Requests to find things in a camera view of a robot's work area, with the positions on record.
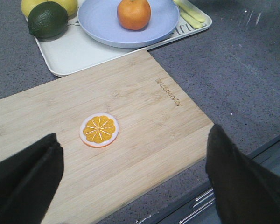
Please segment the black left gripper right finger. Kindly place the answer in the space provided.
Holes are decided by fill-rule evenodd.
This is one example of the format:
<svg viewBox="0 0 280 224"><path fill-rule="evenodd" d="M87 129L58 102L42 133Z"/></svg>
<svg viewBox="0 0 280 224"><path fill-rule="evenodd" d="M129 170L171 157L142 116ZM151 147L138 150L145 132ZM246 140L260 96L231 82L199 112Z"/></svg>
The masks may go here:
<svg viewBox="0 0 280 224"><path fill-rule="evenodd" d="M280 177L241 153L218 124L208 136L206 173L223 224L280 224Z"/></svg>

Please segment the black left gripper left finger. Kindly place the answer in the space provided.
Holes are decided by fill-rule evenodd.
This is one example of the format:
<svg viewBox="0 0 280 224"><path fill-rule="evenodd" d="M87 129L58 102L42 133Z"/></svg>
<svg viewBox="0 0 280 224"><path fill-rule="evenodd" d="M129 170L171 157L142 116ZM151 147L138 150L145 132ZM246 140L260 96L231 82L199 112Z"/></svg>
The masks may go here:
<svg viewBox="0 0 280 224"><path fill-rule="evenodd" d="M51 133L0 162L0 224L39 224L64 171L63 148Z"/></svg>

